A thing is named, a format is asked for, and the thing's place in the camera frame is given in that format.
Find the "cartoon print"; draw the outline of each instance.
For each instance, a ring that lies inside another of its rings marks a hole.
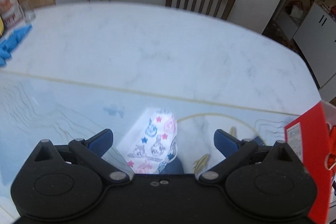
[[[164,131],[166,133],[175,133],[176,132],[176,120],[169,119],[164,125]]]
[[[136,148],[133,150],[133,154],[127,155],[130,158],[144,158],[146,157],[144,145],[136,145]]]
[[[158,132],[158,128],[152,124],[152,119],[149,119],[149,125],[145,131],[146,135],[149,137],[155,137],[157,132]]]
[[[149,160],[145,160],[144,163],[140,164],[138,169],[135,171],[137,174],[148,174],[152,166],[149,164]]]
[[[172,160],[175,157],[175,155],[173,155],[172,153],[169,153],[167,157],[168,157],[168,160]]]
[[[153,156],[161,156],[166,148],[163,147],[161,143],[161,135],[158,134],[156,137],[156,143],[151,147]]]
[[[174,137],[173,141],[171,142],[169,153],[176,155],[176,136]]]
[[[130,166],[130,167],[133,167],[134,165],[134,162],[132,162],[131,160],[127,162],[127,164]]]
[[[161,162],[159,164],[158,168],[157,168],[158,172],[161,173],[164,170],[164,168],[166,167],[166,165],[167,165],[166,161]]]

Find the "marble tabletop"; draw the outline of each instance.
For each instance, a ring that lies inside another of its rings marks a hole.
[[[37,9],[32,25],[0,69],[4,224],[18,217],[11,183],[41,139],[66,144],[111,128],[117,145],[145,108],[165,108],[177,119],[178,156],[192,173],[204,155],[207,168],[224,159],[213,144],[216,129],[234,127],[238,139],[259,135],[272,145],[283,139],[283,126],[321,100],[296,53],[205,15],[71,4]],[[118,157],[112,150],[104,155],[111,163]]]
[[[286,47],[223,20],[150,5],[38,9],[1,70],[298,115],[321,100]]]

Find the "metal screw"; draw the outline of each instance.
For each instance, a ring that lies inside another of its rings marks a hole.
[[[218,173],[213,171],[207,171],[202,174],[202,177],[206,180],[214,180],[219,177]]]
[[[158,183],[157,181],[152,181],[152,182],[151,182],[151,185],[154,186],[154,187],[156,187],[156,186],[159,186],[160,183]]]
[[[113,180],[123,180],[126,178],[126,174],[124,172],[116,171],[110,174],[110,178]]]

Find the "black plastic mount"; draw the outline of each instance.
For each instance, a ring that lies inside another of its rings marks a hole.
[[[16,223],[313,223],[307,215],[316,185],[284,142],[243,142],[199,180],[135,174],[131,181],[100,158],[111,134],[63,146],[39,142],[11,188]]]

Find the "red box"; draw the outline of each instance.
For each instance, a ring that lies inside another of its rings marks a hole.
[[[332,147],[329,138],[330,125],[327,123],[331,126],[336,125],[336,107],[327,102],[319,102],[285,126],[286,142],[303,162],[317,185],[317,198],[308,215],[317,224],[325,224],[336,218],[336,212],[329,210],[334,195],[331,195],[333,171],[327,170],[326,167]]]

